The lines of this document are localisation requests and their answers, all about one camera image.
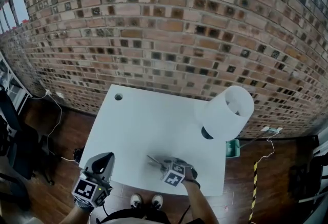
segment shoe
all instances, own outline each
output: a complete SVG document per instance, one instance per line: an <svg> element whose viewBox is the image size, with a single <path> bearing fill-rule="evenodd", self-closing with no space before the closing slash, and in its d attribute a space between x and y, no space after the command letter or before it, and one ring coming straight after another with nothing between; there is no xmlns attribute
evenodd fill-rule
<svg viewBox="0 0 328 224"><path fill-rule="evenodd" d="M152 199L151 208L155 210L160 210L163 205L163 197L161 195L155 195Z"/></svg>
<svg viewBox="0 0 328 224"><path fill-rule="evenodd" d="M130 199L132 209L140 209L142 205L142 198L139 194L133 194Z"/></svg>

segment person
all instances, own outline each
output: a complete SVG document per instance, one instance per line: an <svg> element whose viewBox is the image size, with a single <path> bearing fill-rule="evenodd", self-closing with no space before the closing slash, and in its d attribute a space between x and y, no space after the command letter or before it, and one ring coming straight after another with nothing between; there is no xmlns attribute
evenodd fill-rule
<svg viewBox="0 0 328 224"><path fill-rule="evenodd" d="M194 179L191 168L186 168L182 182L187 190L193 221L190 224L219 224L211 206L200 191L198 182ZM130 200L131 208L110 214L100 223L105 224L170 224L165 212L160 211L163 197L155 195L150 207L144 207L142 198L134 194ZM76 205L60 224L86 224L90 217L90 209Z"/></svg>

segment brick wall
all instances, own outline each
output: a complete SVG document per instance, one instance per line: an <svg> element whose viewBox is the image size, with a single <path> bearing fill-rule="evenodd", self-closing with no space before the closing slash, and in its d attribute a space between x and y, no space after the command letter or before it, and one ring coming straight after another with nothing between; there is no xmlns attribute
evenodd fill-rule
<svg viewBox="0 0 328 224"><path fill-rule="evenodd" d="M255 101L244 137L328 115L327 0L25 1L1 51L37 96L96 114L111 84L204 100L239 85Z"/></svg>

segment yellow black striped tape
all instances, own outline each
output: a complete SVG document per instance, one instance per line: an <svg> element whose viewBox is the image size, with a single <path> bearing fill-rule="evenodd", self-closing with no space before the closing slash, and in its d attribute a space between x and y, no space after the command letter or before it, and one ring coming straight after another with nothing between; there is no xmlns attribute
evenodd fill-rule
<svg viewBox="0 0 328 224"><path fill-rule="evenodd" d="M248 220L249 224L252 223L252 217L253 217L254 206L256 201L256 186L257 186L257 162L254 163L254 190L253 190L253 202L252 202L251 214Z"/></svg>

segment office chair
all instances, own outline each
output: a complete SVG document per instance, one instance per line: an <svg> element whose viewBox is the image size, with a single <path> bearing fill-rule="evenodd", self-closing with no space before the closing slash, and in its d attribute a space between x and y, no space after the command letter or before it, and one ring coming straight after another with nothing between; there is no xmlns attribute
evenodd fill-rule
<svg viewBox="0 0 328 224"><path fill-rule="evenodd" d="M33 171L40 171L46 181L54 181L46 174L52 162L58 160L53 154L53 141L21 121L5 88L0 85L0 109L6 121L0 116L0 155L7 155L10 166L21 176L31 179Z"/></svg>

